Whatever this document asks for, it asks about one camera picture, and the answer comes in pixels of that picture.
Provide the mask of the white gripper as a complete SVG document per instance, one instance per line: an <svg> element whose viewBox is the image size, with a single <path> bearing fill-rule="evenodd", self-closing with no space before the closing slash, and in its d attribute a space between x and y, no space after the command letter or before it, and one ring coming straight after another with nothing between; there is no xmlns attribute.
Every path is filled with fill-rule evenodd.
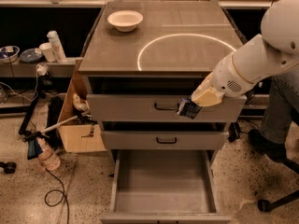
<svg viewBox="0 0 299 224"><path fill-rule="evenodd" d="M260 62L249 55L231 52L192 93L192 101L201 107L207 107L218 105L223 95L237 97L246 93L257 83L260 76L259 65Z"/></svg>

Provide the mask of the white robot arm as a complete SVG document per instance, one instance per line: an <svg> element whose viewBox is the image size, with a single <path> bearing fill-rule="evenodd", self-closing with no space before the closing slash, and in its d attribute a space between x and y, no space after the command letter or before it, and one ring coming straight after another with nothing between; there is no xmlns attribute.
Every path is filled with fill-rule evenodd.
<svg viewBox="0 0 299 224"><path fill-rule="evenodd" d="M238 97L267 77L299 64L299 0L279 0L264 13L261 32L223 58L192 93L197 105Z"/></svg>

